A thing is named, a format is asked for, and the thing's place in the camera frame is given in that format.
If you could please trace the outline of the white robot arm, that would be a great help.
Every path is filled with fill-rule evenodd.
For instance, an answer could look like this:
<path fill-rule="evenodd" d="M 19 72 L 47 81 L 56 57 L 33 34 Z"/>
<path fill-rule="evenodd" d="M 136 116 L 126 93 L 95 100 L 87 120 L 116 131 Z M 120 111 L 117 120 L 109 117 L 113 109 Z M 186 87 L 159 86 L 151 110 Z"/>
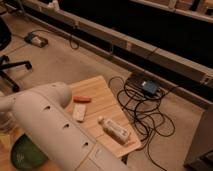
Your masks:
<path fill-rule="evenodd" d="M 0 112 L 10 111 L 62 171 L 131 171 L 65 111 L 71 97 L 63 82 L 40 85 L 0 96 Z"/>

